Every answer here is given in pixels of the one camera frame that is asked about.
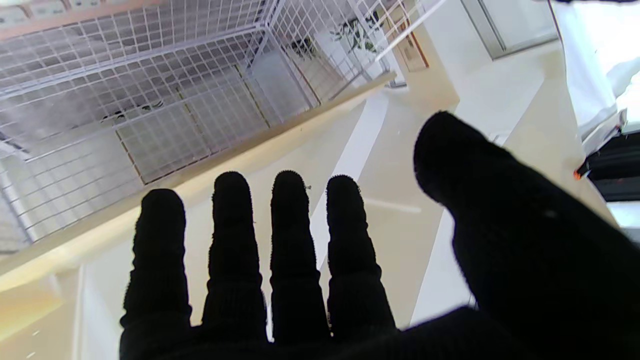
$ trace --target white wire mesh panel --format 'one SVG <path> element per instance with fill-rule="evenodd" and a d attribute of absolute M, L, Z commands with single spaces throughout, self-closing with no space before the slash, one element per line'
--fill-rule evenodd
<path fill-rule="evenodd" d="M 358 80 L 388 70 L 385 55 L 396 38 L 435 0 L 287 0 L 273 33 L 319 101 Z"/>
<path fill-rule="evenodd" d="M 167 0 L 0 42 L 5 238 L 37 241 L 366 82 L 421 4 Z"/>

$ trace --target framed picture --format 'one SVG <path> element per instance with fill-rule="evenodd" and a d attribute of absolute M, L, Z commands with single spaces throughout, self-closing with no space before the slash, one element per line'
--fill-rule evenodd
<path fill-rule="evenodd" d="M 387 18 L 387 28 L 392 29 L 389 34 L 389 42 L 398 37 L 410 24 L 409 19 L 404 15 L 404 11 L 401 8 L 396 8 Z M 429 62 L 424 56 L 424 52 L 422 52 L 422 48 L 413 32 L 400 41 L 396 49 L 401 54 L 409 72 L 420 72 L 429 68 Z"/>

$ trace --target wire grid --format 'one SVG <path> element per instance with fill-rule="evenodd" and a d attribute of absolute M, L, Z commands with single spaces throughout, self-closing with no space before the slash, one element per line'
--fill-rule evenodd
<path fill-rule="evenodd" d="M 1 42 L 0 213 L 37 241 L 331 99 L 375 54 L 328 31 L 376 12 L 383 49 L 398 8 L 417 6 L 172 0 Z"/>
<path fill-rule="evenodd" d="M 288 0 L 273 21 L 273 33 L 300 79 L 319 102 L 324 102 L 359 76 L 370 79 L 369 65 L 384 59 L 378 55 L 433 3 L 433 0 Z M 361 44 L 357 47 L 348 41 L 341 44 L 336 34 L 343 24 L 354 20 L 361 25 Z M 365 42 L 371 43 L 371 49 L 362 49 Z"/>
<path fill-rule="evenodd" d="M 166 86 L 173 85 L 172 78 L 159 75 L 167 77 L 187 67 L 185 62 L 194 63 L 203 74 L 237 61 L 247 39 L 229 44 L 232 54 L 203 42 L 254 29 L 268 5 L 265 0 L 170 1 L 0 43 L 0 139 L 7 145 L 3 148 L 27 149 L 70 128 L 148 105 L 146 98 L 162 98 L 168 93 Z M 201 52 L 202 60 L 192 59 Z"/>

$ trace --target window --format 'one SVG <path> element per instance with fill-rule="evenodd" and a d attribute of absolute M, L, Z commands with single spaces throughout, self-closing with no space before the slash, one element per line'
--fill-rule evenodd
<path fill-rule="evenodd" d="M 462 0 L 495 60 L 558 39 L 546 1 Z"/>

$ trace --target finger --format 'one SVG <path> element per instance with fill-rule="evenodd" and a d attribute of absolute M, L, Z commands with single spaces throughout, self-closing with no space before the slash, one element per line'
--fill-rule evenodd
<path fill-rule="evenodd" d="M 271 308 L 278 344 L 330 337 L 316 252 L 309 231 L 309 199 L 297 173 L 283 171 L 271 199 Z"/>
<path fill-rule="evenodd" d="M 226 172 L 216 179 L 212 200 L 214 233 L 203 328 L 213 341 L 266 342 L 249 184 L 237 172 Z"/>
<path fill-rule="evenodd" d="M 454 253 L 483 311 L 542 357 L 635 346 L 622 339 L 640 329 L 629 275 L 640 252 L 624 235 L 449 113 L 422 128 L 414 165 L 455 219 Z"/>
<path fill-rule="evenodd" d="M 332 331 L 338 340 L 396 330 L 381 269 L 367 233 L 367 215 L 358 185 L 336 176 L 327 186 L 329 299 Z"/>
<path fill-rule="evenodd" d="M 133 239 L 133 267 L 124 298 L 123 358 L 160 351 L 189 329 L 191 306 L 184 274 L 186 220 L 180 197 L 167 189 L 143 199 Z"/>

